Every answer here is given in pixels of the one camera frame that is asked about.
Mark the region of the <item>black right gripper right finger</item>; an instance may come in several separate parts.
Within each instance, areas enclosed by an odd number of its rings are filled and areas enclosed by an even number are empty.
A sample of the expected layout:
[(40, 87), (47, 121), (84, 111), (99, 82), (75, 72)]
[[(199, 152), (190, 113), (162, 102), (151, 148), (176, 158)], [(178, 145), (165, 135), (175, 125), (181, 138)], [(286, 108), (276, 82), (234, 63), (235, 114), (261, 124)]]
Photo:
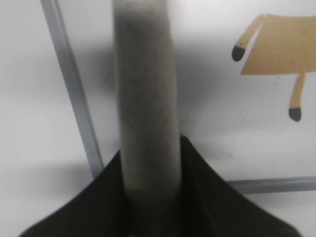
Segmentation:
[(181, 136), (182, 220), (185, 237), (298, 237), (287, 222), (225, 182)]

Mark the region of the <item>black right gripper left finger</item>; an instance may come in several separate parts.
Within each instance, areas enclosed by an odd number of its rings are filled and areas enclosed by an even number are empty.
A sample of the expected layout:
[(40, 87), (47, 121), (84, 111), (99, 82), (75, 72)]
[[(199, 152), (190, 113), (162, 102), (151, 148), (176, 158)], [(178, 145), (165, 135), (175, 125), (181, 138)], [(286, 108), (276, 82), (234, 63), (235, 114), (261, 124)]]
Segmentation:
[(75, 198), (27, 228), (23, 237), (126, 237), (128, 207), (120, 155)]

